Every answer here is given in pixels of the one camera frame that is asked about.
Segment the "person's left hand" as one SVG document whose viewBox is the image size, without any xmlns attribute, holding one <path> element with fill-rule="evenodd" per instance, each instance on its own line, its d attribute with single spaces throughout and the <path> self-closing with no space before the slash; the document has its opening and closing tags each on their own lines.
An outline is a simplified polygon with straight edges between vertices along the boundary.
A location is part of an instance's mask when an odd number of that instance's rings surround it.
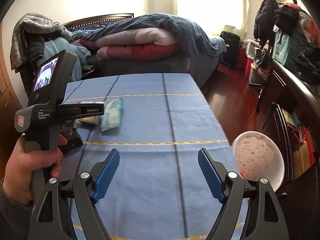
<svg viewBox="0 0 320 240">
<path fill-rule="evenodd" d="M 28 205 L 33 200 L 31 191 L 32 173 L 51 167 L 50 175 L 59 178 L 63 153 L 59 148 L 49 151 L 25 152 L 25 136 L 21 136 L 7 162 L 3 190 L 14 201 Z"/>
</svg>

